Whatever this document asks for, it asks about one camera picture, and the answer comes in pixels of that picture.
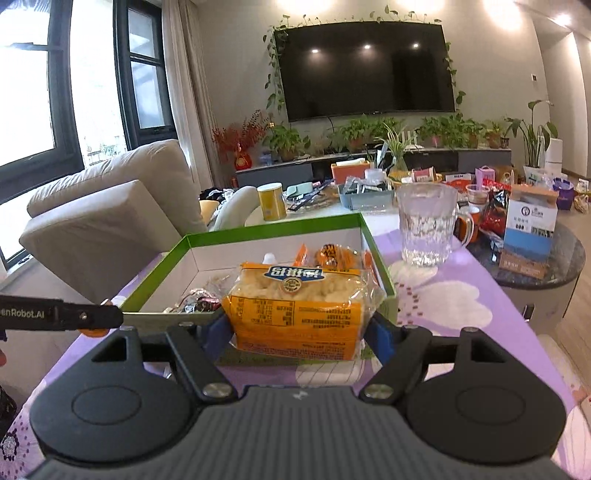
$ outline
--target white curtain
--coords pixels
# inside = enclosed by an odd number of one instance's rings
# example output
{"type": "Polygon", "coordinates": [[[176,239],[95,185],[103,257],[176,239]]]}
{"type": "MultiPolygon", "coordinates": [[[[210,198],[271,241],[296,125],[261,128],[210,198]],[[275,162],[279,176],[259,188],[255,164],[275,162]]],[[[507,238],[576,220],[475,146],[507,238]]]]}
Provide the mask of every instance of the white curtain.
{"type": "Polygon", "coordinates": [[[164,62],[178,140],[200,191],[225,181],[213,145],[215,125],[207,91],[197,6],[191,0],[164,0],[164,62]]]}

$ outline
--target glass mug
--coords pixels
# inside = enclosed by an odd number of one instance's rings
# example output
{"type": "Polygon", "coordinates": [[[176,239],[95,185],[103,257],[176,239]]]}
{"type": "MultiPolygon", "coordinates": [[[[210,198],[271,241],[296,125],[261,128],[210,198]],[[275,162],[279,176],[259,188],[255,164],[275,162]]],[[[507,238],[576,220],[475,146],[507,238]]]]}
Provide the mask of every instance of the glass mug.
{"type": "Polygon", "coordinates": [[[466,246],[474,234],[470,214],[457,207],[457,190],[440,183],[414,183],[397,188],[402,258],[417,267],[434,267],[452,253],[456,220],[466,223],[466,246]]]}

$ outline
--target orange bread package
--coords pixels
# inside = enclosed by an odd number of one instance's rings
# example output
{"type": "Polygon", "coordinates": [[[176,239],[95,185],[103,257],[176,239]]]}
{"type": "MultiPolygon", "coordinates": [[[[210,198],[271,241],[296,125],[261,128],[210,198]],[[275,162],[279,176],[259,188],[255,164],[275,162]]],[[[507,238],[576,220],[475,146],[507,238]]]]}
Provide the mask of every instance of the orange bread package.
{"type": "Polygon", "coordinates": [[[386,297],[371,270],[244,263],[218,283],[235,347],[318,360],[351,360],[386,297]]]}

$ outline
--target black window frame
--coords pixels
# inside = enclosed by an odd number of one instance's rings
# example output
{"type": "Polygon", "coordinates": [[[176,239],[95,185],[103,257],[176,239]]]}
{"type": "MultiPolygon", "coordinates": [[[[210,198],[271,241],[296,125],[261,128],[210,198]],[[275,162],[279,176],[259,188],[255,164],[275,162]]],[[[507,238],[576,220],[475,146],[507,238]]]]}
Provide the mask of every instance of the black window frame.
{"type": "MultiPolygon", "coordinates": [[[[12,2],[3,5],[0,13],[12,2]]],[[[55,179],[84,169],[72,99],[70,22],[73,0],[51,0],[47,44],[16,43],[12,48],[47,52],[47,82],[54,148],[0,166],[0,205],[55,179]]],[[[0,261],[8,270],[26,256],[20,252],[0,261]]]]}
{"type": "Polygon", "coordinates": [[[168,83],[165,75],[164,46],[162,40],[162,9],[144,0],[113,0],[113,31],[115,32],[115,74],[119,90],[119,104],[127,147],[130,150],[158,140],[178,138],[172,116],[170,98],[168,97],[168,83]],[[133,53],[129,48],[129,10],[134,10],[151,17],[155,21],[156,35],[154,45],[156,59],[133,53]],[[171,125],[162,127],[141,128],[139,125],[138,108],[135,101],[134,78],[131,63],[139,62],[157,68],[158,87],[161,106],[166,109],[165,119],[169,118],[171,125]]]}

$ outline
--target round side table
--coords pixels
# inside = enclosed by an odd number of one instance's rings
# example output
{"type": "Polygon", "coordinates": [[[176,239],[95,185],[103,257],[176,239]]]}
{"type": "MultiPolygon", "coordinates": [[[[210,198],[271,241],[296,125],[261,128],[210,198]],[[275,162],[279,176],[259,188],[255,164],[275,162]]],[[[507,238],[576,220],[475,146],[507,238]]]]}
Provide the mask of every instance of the round side table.
{"type": "Polygon", "coordinates": [[[583,244],[561,223],[556,223],[548,272],[542,280],[500,269],[501,255],[492,252],[484,235],[468,250],[538,335],[551,333],[564,317],[586,261],[583,244]]]}

